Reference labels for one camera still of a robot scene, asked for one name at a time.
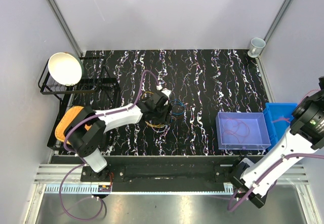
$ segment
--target metal floor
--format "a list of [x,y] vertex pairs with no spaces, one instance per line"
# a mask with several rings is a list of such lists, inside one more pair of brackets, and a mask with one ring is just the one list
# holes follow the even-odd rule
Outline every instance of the metal floor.
[[[68,208],[85,195],[64,195]],[[227,200],[210,196],[170,196],[170,195],[110,195],[104,199],[104,211],[91,223],[131,223],[131,224],[196,224],[196,223],[248,223],[248,224],[304,224],[306,223],[296,190],[293,186],[279,185],[269,194],[267,203],[257,209],[250,202],[243,203],[237,211],[226,210]],[[80,218],[90,218],[99,210],[95,200],[86,200],[73,207],[70,213]],[[40,207],[38,224],[81,223],[62,213],[57,194],[45,194]]]

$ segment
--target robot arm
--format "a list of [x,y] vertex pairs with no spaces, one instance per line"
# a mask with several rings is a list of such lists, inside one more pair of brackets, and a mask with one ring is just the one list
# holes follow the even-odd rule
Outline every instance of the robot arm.
[[[265,204],[269,188],[303,154],[313,154],[324,146],[324,78],[319,81],[321,91],[306,97],[296,107],[292,113],[294,119],[277,145],[257,163],[240,157],[230,171],[229,180],[237,189],[247,192],[253,188],[249,200],[258,208]],[[271,170],[278,160],[282,163]]]
[[152,96],[136,104],[131,103],[110,110],[94,111],[90,107],[83,108],[64,131],[65,137],[68,137],[70,131],[72,132],[68,141],[76,154],[84,159],[95,172],[100,172],[107,166],[98,147],[102,143],[105,132],[126,124],[136,124],[141,119],[168,124],[172,110],[172,105],[169,104],[171,91],[161,90],[159,86],[157,89]]

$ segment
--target sponge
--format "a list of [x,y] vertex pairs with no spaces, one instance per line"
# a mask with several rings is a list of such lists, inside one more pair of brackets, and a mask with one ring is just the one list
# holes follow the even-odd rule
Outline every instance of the sponge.
[[[55,137],[61,141],[64,142],[65,135],[64,131],[66,128],[72,123],[72,121],[75,119],[75,117],[80,113],[80,111],[83,109],[83,106],[74,106],[71,107],[64,115],[64,117],[61,119],[59,124],[57,125],[55,129]],[[85,129],[89,130],[91,126],[85,125]]]

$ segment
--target white wall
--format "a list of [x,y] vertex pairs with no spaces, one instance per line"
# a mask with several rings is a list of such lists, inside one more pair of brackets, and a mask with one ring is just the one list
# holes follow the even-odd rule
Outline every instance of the white wall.
[[0,219],[20,223],[58,100],[37,82],[55,52],[73,52],[46,0],[0,0]]
[[[299,102],[319,89],[324,76],[324,0],[294,0],[264,53],[262,62],[276,102]],[[324,161],[304,159],[306,174],[324,221]]]
[[82,50],[245,49],[284,0],[56,0]]

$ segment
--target blue plastic box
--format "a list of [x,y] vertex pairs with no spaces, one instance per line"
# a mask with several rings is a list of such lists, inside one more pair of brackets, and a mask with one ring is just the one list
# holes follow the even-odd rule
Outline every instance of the blue plastic box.
[[218,149],[265,150],[271,146],[263,113],[223,113],[216,116]]
[[287,121],[273,122],[280,117],[293,119],[292,112],[297,107],[297,103],[266,103],[263,111],[265,123],[267,125],[268,134],[271,142],[269,150],[272,149],[281,137],[284,135],[289,126]]

